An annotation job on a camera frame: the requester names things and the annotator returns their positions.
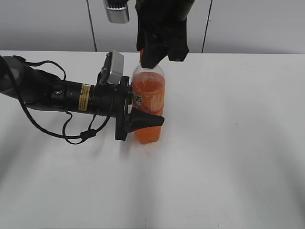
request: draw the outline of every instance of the white tabletop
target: white tabletop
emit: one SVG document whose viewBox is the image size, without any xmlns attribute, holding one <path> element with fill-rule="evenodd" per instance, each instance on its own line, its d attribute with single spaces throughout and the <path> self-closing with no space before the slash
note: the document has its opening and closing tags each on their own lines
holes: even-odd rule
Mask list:
<svg viewBox="0 0 305 229">
<path fill-rule="evenodd" d="M 0 51 L 53 60 L 95 84 L 105 53 Z M 124 74 L 138 53 L 124 53 Z M 0 228 L 305 228 L 305 55 L 189 54 L 163 60 L 161 139 L 82 145 L 37 130 L 0 95 Z M 62 76 L 47 64 L 41 69 Z M 31 111 L 48 130 L 69 117 Z M 68 134 L 91 120 L 76 114 Z M 104 118 L 95 121 L 99 126 Z"/>
</svg>

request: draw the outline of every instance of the plastic bottle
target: plastic bottle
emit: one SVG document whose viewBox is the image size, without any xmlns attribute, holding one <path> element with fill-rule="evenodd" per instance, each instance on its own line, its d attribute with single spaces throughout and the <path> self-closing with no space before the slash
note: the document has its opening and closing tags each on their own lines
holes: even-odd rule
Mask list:
<svg viewBox="0 0 305 229">
<path fill-rule="evenodd" d="M 132 76 L 133 107 L 153 114 L 163 114 L 165 77 L 160 66 L 144 69 L 139 65 Z M 161 126 L 136 130 L 135 134 L 140 143 L 156 142 L 159 140 Z"/>
</svg>

